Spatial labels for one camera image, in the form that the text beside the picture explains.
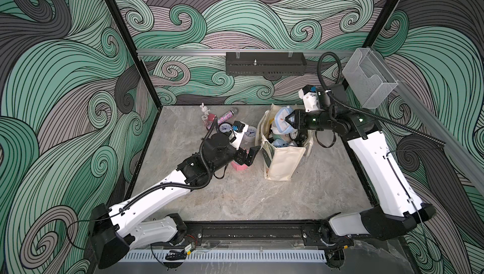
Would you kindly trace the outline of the light blue square clock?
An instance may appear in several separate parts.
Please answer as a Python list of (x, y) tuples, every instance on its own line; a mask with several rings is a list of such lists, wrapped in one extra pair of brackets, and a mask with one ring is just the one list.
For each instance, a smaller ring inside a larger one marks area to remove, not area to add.
[(286, 121), (286, 118), (294, 110), (290, 106), (282, 107), (277, 111), (272, 122), (272, 132), (277, 135), (287, 135), (295, 131), (295, 129)]

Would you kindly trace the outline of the pink twin-bell alarm clock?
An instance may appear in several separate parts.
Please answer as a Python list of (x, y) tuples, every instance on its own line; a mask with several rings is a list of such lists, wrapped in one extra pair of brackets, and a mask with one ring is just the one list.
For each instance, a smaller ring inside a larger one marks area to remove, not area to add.
[(245, 164), (238, 164), (237, 162), (233, 161), (231, 162), (231, 166), (235, 171), (244, 171), (248, 169), (248, 166)]

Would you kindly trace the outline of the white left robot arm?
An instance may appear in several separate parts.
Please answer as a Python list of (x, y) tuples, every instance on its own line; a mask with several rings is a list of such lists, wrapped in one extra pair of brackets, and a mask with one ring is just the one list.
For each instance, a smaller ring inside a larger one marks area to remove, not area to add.
[(187, 228), (178, 214), (169, 214), (151, 224), (144, 220), (177, 198), (205, 188), (215, 172), (231, 162), (251, 166), (261, 147), (245, 150), (237, 143), (237, 139), (216, 133), (203, 139), (198, 152), (152, 187), (111, 207), (104, 203), (96, 206), (89, 218), (88, 239), (98, 268), (116, 264), (136, 247), (153, 242), (182, 242)]

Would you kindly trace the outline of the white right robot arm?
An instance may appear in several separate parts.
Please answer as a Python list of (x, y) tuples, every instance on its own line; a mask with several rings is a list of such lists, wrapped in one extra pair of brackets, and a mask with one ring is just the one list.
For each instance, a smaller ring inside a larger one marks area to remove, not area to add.
[(375, 207), (331, 216), (330, 236), (388, 240), (431, 220), (437, 213), (436, 207), (424, 202), (405, 179), (389, 149), (381, 120), (373, 113), (337, 101), (335, 93), (343, 93), (340, 86), (304, 86), (298, 94), (305, 108), (294, 110), (285, 118), (298, 131), (330, 130), (339, 136), (359, 159), (376, 192)]

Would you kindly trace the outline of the blue square alarm clock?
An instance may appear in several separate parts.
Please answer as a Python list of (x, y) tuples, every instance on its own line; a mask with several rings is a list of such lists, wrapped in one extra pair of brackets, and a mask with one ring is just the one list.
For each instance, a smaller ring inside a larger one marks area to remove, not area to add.
[(272, 142), (272, 145), (275, 148), (298, 147), (298, 144), (295, 141), (291, 140), (291, 141), (287, 142), (284, 139), (275, 139)]

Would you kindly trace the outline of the cream floral canvas bag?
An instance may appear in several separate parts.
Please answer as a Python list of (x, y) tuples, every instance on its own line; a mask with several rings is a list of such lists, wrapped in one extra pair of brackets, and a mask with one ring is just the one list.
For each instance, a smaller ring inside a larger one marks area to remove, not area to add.
[[(281, 106), (272, 105), (262, 116), (257, 125), (256, 142), (261, 145), (260, 153), (263, 157), (264, 178), (270, 181), (290, 181), (297, 166), (304, 156), (309, 156), (313, 148), (313, 131), (295, 130), (287, 135), (277, 135), (272, 132), (272, 122)], [(275, 148), (275, 139), (291, 140), (298, 147)]]

